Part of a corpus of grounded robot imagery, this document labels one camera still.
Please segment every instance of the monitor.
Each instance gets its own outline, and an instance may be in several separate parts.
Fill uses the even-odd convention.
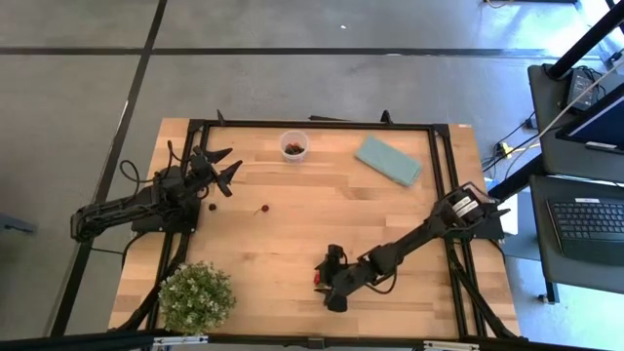
[[[624,150],[624,84],[621,84],[569,125],[557,137],[582,142],[589,147]]]

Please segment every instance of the gray floor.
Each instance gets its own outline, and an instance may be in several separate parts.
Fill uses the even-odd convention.
[[[0,46],[142,47],[156,4],[58,0],[53,6],[5,0],[0,2]],[[571,5],[523,3],[495,11],[478,0],[170,0],[156,45],[556,53],[585,28]],[[375,121],[387,108],[401,122],[472,124],[487,156],[491,145],[532,111],[527,67],[542,61],[152,57],[122,158],[135,161],[145,174],[160,119],[213,118],[217,108],[229,119],[318,114],[359,121]],[[599,62],[586,63],[600,68]],[[39,225],[33,235],[0,235],[0,339],[46,332],[73,249],[69,216],[91,199],[136,67],[137,57],[0,56],[0,212]],[[520,132],[509,142],[518,144],[528,135]],[[501,165],[496,177],[503,178],[505,169]],[[116,176],[109,197],[131,190]],[[120,250],[127,240],[127,227],[117,228],[98,238],[96,246]],[[514,259],[507,264],[523,335],[602,348],[624,344],[617,338],[615,308],[622,306],[622,296],[563,287],[564,303],[542,305],[533,299],[543,293],[539,264]],[[68,332],[105,330],[119,267],[115,254],[92,254]],[[615,322],[605,326],[605,316]]]

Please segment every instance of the wooden tabletop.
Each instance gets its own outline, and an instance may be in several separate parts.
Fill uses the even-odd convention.
[[[166,167],[167,140],[181,154],[187,119],[164,119],[149,174]],[[437,200],[426,132],[303,130],[310,147],[305,162],[286,164],[279,150],[284,129],[211,128],[209,150],[232,147],[218,169],[237,160],[243,166],[225,198],[211,188],[204,200],[187,262],[211,261],[231,275],[238,304],[215,332],[263,335],[353,337],[457,337],[449,269],[442,240],[406,257],[396,288],[387,295],[360,289],[349,310],[333,313],[314,292],[314,267],[328,244],[342,246],[352,259],[372,247],[395,241],[421,224]],[[479,153],[470,126],[451,125],[459,182],[485,189]],[[366,135],[385,141],[418,160],[422,171],[405,188],[355,157]],[[440,153],[444,155],[442,141]],[[446,161],[441,160],[449,191]],[[214,203],[217,210],[208,211]],[[258,212],[268,205],[267,213]],[[137,240],[128,252],[110,327],[125,322],[154,284],[164,234]],[[519,332],[505,265],[488,241],[474,240],[472,252],[479,288],[512,332]],[[386,282],[380,289],[386,289]],[[469,331],[475,333],[470,299],[464,292]]]

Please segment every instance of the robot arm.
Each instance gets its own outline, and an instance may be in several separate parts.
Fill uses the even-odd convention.
[[[377,246],[362,254],[352,264],[341,263],[346,257],[343,249],[330,245],[326,259],[316,267],[317,292],[325,295],[324,303],[328,309],[344,312],[349,294],[363,286],[374,287],[393,276],[396,279],[397,267],[419,247],[435,238],[470,238],[482,224],[506,212],[499,211],[493,199],[479,191],[474,184],[464,184],[437,202],[420,226],[394,243]],[[463,268],[457,259],[453,260],[456,254],[449,253],[449,257],[456,273],[461,274]]]
[[[71,217],[71,238],[84,243],[107,228],[128,222],[134,223],[133,229],[135,225],[145,229],[138,231],[155,231],[192,221],[192,213],[199,209],[201,201],[197,194],[202,189],[208,191],[209,184],[215,182],[225,196],[232,195],[227,184],[243,162],[236,162],[220,174],[213,167],[231,151],[210,152],[196,146],[186,175],[181,174],[180,167],[172,166],[156,173],[153,184],[133,196],[81,208]]]

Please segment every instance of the green plant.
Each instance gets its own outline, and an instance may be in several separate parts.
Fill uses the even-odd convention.
[[[229,276],[203,261],[180,265],[158,296],[165,328],[191,335],[221,326],[236,304]]]

